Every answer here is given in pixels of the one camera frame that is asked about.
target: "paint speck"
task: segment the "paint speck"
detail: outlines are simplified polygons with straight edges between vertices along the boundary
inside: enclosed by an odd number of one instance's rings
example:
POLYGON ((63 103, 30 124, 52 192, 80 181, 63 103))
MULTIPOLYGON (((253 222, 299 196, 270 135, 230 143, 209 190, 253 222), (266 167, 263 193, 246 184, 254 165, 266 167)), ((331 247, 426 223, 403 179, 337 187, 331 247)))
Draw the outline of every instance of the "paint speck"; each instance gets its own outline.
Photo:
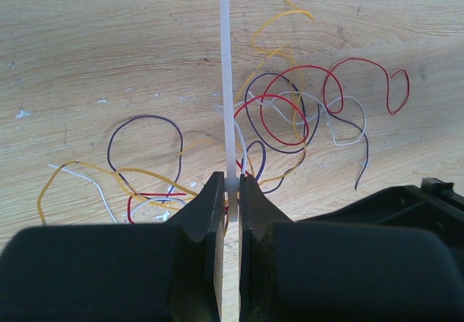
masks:
POLYGON ((20 109, 20 111, 16 114, 15 118, 20 119, 21 117, 29 117, 32 113, 28 112, 27 110, 20 109))
POLYGON ((24 90, 24 83, 23 83, 22 79, 19 79, 19 78, 18 78, 18 79, 16 80, 16 82, 20 85, 21 90, 24 90))
POLYGON ((171 215, 170 212, 166 211, 162 215, 157 215, 153 217, 153 219, 162 219, 162 221, 165 222, 169 218, 170 215, 171 215))

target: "wooden surface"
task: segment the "wooden surface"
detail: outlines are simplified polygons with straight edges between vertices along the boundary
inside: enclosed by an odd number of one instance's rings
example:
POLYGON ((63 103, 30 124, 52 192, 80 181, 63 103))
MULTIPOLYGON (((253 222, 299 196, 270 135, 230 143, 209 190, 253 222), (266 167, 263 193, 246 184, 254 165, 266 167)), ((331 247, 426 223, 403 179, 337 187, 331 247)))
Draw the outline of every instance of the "wooden surface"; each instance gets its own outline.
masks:
MULTIPOLYGON (((346 93, 357 96, 368 114, 370 164, 360 189, 353 185, 364 143, 335 147, 324 118, 304 164, 271 200, 299 219, 387 186, 419 184, 426 176, 454 181, 464 193, 464 0, 292 1, 316 21, 285 17, 265 30, 259 46, 289 42, 298 62, 326 67, 349 56, 370 57, 388 71, 406 68, 412 90, 403 111, 391 116, 381 71, 357 63, 340 69, 346 93)), ((263 58, 250 46, 253 32, 288 9, 283 0, 231 0, 235 89, 263 58)), ((219 0, 0 0, 0 246, 21 228, 40 224, 36 199, 52 173, 47 164, 77 159, 107 167, 109 135, 130 116, 164 115, 179 124, 187 144, 207 136, 220 141, 222 119, 212 107, 222 102, 215 96, 221 92, 219 33, 219 0), (20 110, 25 113, 16 118, 20 110)), ((275 59, 264 69, 287 67, 287 61, 275 59)), ((310 79, 305 91, 320 96, 322 75, 305 75, 310 79)), ((392 86, 392 104, 399 104, 405 81, 398 78, 392 86)), ((266 115, 275 132, 289 132, 272 112, 266 115)), ((347 117, 360 119, 350 108, 347 117)), ((239 123, 251 142, 255 135, 246 118, 239 123)), ((344 126, 337 129, 352 135, 344 126)), ((145 120, 117 137, 112 156, 119 167, 173 177, 177 152, 176 132, 145 120)), ((258 165, 257 153, 253 156, 258 165)), ((265 176, 296 161, 269 152, 265 176)), ((197 182, 198 191, 212 171, 224 167, 219 147, 198 146, 186 153, 180 181, 197 182)), ((75 170, 104 187, 124 221, 125 196, 116 183, 92 170, 75 170)), ((167 190, 150 178, 130 177, 139 190, 167 190)), ((49 189, 43 208, 50 224, 110 222, 94 186, 65 173, 49 189)), ((137 219, 152 219, 150 212, 162 211, 147 210, 137 219)), ((225 246, 225 321, 238 316, 237 248, 232 225, 225 246)))

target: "wooden table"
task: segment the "wooden table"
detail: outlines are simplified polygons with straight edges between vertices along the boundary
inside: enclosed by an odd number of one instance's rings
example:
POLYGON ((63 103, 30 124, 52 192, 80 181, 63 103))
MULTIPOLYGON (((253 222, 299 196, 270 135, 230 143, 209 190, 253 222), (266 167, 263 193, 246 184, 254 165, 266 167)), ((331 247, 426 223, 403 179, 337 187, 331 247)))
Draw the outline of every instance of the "wooden table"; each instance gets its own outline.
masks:
MULTIPOLYGON (((307 158, 270 199, 293 219, 336 210, 379 189, 419 184, 422 177, 454 181, 464 193, 464 0, 292 0, 315 15, 289 15, 270 26, 258 46, 291 43, 299 63, 325 67, 345 57, 369 57, 389 72, 405 68, 411 96, 395 116, 385 108, 385 77, 374 66, 346 64, 337 70, 347 94, 368 114, 370 164, 353 190, 365 145, 335 147, 324 125, 307 158)), ((0 246, 21 228, 38 226, 36 200, 53 172, 47 164, 82 160, 107 167, 111 132, 138 114, 174 120, 186 144, 223 139, 219 0, 0 0, 0 246)), ((238 90, 263 55, 250 46, 253 32, 291 7, 283 0, 231 0, 234 88, 238 90)), ((263 70, 289 66, 275 58, 263 70)), ((323 75, 305 71, 308 91, 320 96, 323 75)), ((275 92, 287 88, 283 83, 275 92)), ((392 106, 404 96, 405 80, 392 81, 392 106)), ((348 108, 347 116, 360 122, 348 108)), ((291 129, 271 110, 275 132, 291 129)), ((245 139, 256 135, 246 118, 245 139)), ((338 125, 339 135, 354 131, 338 125)), ((177 133, 156 120, 135 122, 115 141, 112 159, 171 178, 177 133)), ((199 191, 214 170, 224 170, 224 152, 201 145, 187 152, 180 182, 199 191)), ((259 164, 258 152, 252 157, 259 164)), ((297 161, 269 152, 265 176, 297 161)), ((114 180, 74 168, 104 188, 119 221, 125 195, 114 180)), ((152 178, 130 175, 141 191, 167 190, 152 178)), ((96 189, 62 173, 43 199, 50 224, 109 223, 96 189)), ((140 221, 162 210, 146 209, 140 221)), ((225 246, 223 317, 238 312, 238 230, 231 225, 225 246)))

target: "clamp jaw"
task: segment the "clamp jaw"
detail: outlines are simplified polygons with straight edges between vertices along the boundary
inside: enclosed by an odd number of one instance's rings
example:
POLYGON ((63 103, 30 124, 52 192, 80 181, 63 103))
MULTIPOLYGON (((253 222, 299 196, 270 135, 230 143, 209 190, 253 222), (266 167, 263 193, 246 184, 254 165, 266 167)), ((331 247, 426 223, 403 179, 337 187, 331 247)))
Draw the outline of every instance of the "clamp jaw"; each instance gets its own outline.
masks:
MULTIPOLYGON (((240 321, 464 319, 464 198, 435 178, 293 222, 241 177, 240 321)), ((163 224, 19 232, 2 321, 219 321, 224 177, 163 224)))

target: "white spot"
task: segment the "white spot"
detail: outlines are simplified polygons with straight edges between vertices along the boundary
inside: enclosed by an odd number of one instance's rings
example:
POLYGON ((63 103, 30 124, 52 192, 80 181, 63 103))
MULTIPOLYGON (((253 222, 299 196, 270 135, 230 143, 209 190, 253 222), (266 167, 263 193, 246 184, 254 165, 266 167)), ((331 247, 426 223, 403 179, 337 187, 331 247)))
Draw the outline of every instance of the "white spot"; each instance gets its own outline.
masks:
POLYGON ((162 219, 162 221, 165 222, 169 218, 170 215, 171 215, 170 212, 166 211, 162 215, 157 215, 153 217, 153 219, 162 219))
POLYGON ((28 112, 27 110, 21 109, 15 116, 16 119, 20 119, 21 117, 29 117, 32 113, 28 112))

